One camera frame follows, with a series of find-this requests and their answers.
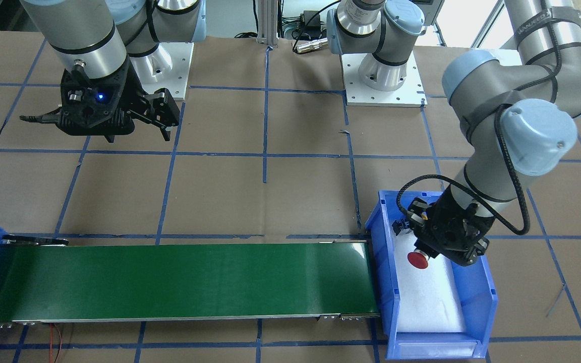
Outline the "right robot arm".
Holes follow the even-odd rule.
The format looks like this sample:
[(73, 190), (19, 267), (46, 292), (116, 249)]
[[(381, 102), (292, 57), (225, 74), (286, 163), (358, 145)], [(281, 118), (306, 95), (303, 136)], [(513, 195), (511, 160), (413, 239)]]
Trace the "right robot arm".
[(70, 136), (133, 133), (135, 121), (155, 126), (167, 142), (179, 126), (175, 56), (166, 44), (207, 35), (204, 1), (22, 1), (23, 9), (62, 60), (62, 103), (22, 115)]

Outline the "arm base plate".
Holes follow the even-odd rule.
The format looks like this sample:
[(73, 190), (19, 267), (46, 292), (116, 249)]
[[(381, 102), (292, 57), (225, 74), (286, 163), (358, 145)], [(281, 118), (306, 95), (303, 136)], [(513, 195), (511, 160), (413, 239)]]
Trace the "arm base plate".
[(370, 53), (343, 54), (340, 59), (348, 105), (420, 107), (428, 104), (413, 52), (399, 66), (381, 64)]
[(142, 88), (149, 94), (168, 89), (176, 101), (184, 101), (194, 46), (193, 43), (160, 43), (150, 55), (130, 57)]

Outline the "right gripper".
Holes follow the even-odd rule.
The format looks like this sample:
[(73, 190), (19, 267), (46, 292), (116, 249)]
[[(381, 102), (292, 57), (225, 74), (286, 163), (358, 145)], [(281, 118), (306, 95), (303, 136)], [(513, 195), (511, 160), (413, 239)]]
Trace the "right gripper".
[[(130, 134), (135, 124), (128, 113), (135, 75), (126, 58), (119, 69), (103, 78), (92, 79), (87, 66), (77, 59), (61, 82), (61, 130), (70, 136), (104, 136), (114, 143), (116, 136)], [(158, 89), (143, 96), (143, 122), (156, 126), (166, 142), (171, 131), (180, 124), (180, 108), (168, 89)]]

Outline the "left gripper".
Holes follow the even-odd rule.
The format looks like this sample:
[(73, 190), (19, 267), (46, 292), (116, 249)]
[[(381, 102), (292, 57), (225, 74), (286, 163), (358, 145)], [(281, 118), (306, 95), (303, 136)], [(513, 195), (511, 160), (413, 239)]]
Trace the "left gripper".
[(478, 204), (460, 207), (451, 192), (444, 192), (436, 202), (420, 201), (420, 251), (427, 257), (443, 255), (459, 266), (470, 266), (485, 254), (485, 238), (494, 217), (477, 215)]

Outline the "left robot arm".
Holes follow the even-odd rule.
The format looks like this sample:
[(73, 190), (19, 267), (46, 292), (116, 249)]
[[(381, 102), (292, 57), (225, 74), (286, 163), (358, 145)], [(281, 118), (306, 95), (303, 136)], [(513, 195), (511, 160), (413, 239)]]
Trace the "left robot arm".
[(521, 65), (467, 51), (442, 87), (474, 149), (454, 179), (422, 175), (396, 198), (417, 237), (406, 259), (418, 269), (444, 255), (470, 266), (486, 252), (495, 220), (530, 231), (524, 196), (575, 144), (581, 117), (581, 12), (572, 1), (506, 1)]

